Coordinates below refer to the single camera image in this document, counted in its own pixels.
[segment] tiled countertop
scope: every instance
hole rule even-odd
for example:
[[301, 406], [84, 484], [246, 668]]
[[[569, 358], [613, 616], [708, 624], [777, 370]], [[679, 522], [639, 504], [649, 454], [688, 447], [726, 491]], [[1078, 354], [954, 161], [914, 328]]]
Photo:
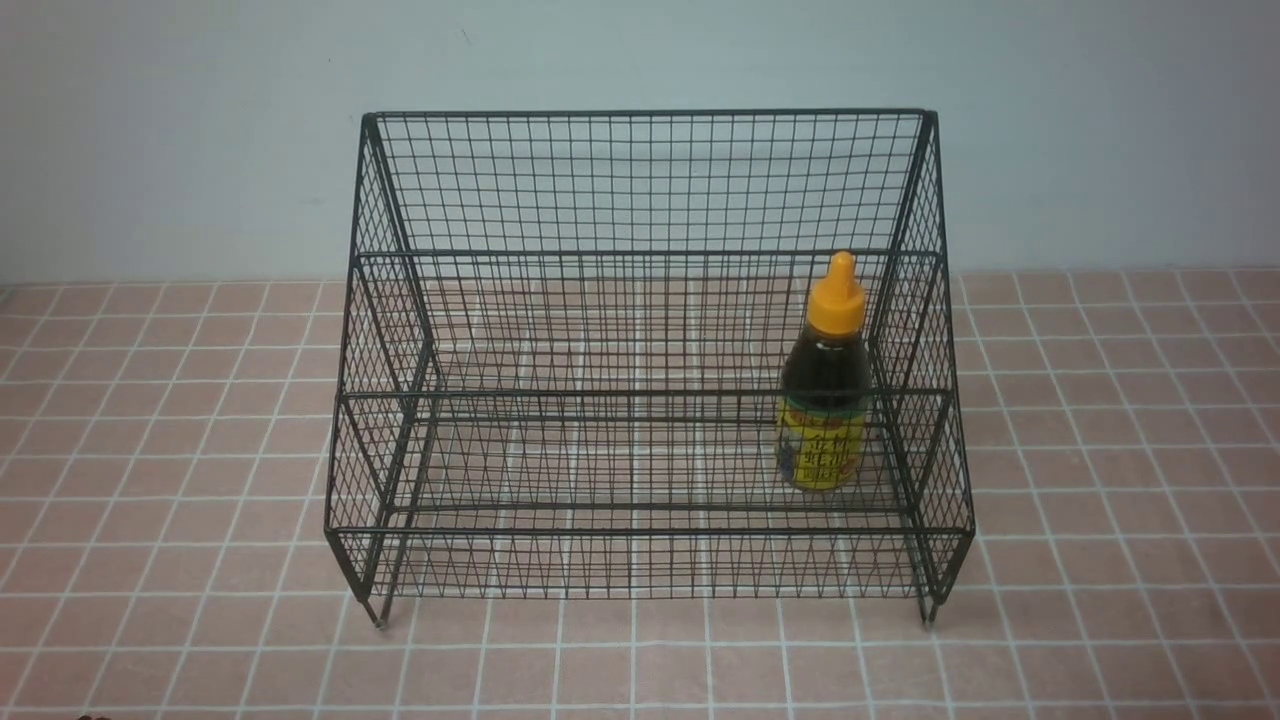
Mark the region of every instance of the tiled countertop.
[[320, 536], [338, 283], [0, 300], [0, 705], [115, 720], [1280, 710], [1280, 270], [966, 275], [979, 541], [895, 600], [402, 600]]

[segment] yellow cap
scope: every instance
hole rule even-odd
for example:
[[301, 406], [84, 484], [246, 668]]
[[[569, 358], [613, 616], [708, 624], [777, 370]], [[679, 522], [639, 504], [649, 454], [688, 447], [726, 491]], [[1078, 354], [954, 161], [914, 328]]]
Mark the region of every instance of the yellow cap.
[[831, 256], [827, 277], [809, 291], [809, 324], [822, 334], [850, 336], [865, 319], [867, 293], [854, 277], [854, 256], [841, 250]]

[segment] wire shelf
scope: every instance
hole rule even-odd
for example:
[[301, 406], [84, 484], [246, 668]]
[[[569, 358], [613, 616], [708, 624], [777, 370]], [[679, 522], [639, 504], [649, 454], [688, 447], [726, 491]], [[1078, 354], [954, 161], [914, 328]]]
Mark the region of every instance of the wire shelf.
[[[325, 505], [356, 597], [932, 621], [974, 536], [942, 217], [928, 111], [366, 115]], [[778, 374], [840, 249], [876, 387], [856, 479], [805, 493]]]

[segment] bottle label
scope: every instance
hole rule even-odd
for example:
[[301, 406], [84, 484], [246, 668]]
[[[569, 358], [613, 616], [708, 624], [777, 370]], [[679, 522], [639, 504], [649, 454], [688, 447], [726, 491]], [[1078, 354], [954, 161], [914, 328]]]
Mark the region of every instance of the bottle label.
[[778, 420], [778, 473], [791, 484], [828, 491], [845, 484], [863, 455], [867, 401], [824, 411], [782, 398]]

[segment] wire mesh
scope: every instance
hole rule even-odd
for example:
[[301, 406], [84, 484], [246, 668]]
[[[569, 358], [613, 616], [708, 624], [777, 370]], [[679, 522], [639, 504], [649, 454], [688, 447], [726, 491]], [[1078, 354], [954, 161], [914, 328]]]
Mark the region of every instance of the wire mesh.
[[[375, 114], [355, 202], [325, 528], [371, 616], [945, 601], [974, 521], [932, 114]], [[835, 250], [876, 388], [856, 479], [805, 493], [778, 373]]]

